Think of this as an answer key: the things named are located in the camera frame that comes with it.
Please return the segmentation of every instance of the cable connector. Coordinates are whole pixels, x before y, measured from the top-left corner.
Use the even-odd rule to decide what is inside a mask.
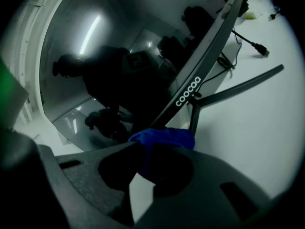
[[[251,45],[264,57],[268,57],[269,56],[269,51],[267,50],[266,47],[264,47],[261,44],[257,44],[257,43],[251,43]]]

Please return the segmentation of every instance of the blue cloth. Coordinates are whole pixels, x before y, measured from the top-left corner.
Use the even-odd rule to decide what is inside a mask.
[[[180,146],[190,150],[195,147],[195,138],[191,131],[185,129],[166,128],[163,130],[146,129],[134,134],[129,141],[139,141],[145,147],[154,144]]]

